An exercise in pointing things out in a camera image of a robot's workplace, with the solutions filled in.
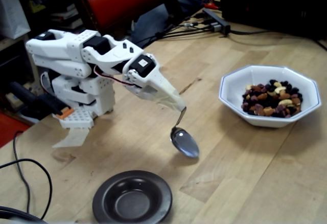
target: black saucer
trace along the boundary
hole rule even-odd
[[[126,171],[97,190],[93,213],[99,223],[158,223],[169,213],[172,201],[170,187],[158,175]]]

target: power strip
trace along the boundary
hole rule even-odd
[[[217,16],[214,12],[212,12],[209,9],[203,9],[202,11],[206,16],[209,16],[212,18],[215,22],[217,22],[220,26],[220,32],[223,33],[225,36],[227,36],[230,33],[230,25],[225,20],[223,20],[221,17]]]

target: wooden table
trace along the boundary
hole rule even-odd
[[[235,30],[253,30],[232,24]],[[188,112],[181,127],[197,140],[198,161],[171,144],[179,114],[139,100],[115,84],[114,112],[96,119],[81,147],[54,149],[68,130],[48,117],[18,139],[20,158],[50,172],[53,201],[48,222],[94,222],[92,198],[106,179],[126,170],[160,175],[173,192],[168,223],[324,223],[327,221],[327,106],[280,129],[253,127],[218,100],[221,76],[246,64],[286,65],[314,78],[327,96],[327,52],[310,40],[269,33],[219,38],[203,33],[162,40],[147,48],[182,93]],[[12,144],[0,150],[13,160]],[[31,163],[32,213],[48,201],[48,180]],[[0,205],[26,208],[17,170],[0,171]]]

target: trail mix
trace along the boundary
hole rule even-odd
[[[266,85],[247,85],[241,107],[250,115],[290,118],[301,111],[303,99],[298,91],[288,81],[274,79]]]

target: spoon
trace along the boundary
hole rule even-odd
[[[197,158],[200,152],[196,141],[185,129],[177,127],[185,112],[186,107],[182,110],[176,125],[172,128],[170,139],[173,145],[185,156],[188,156],[189,158]]]

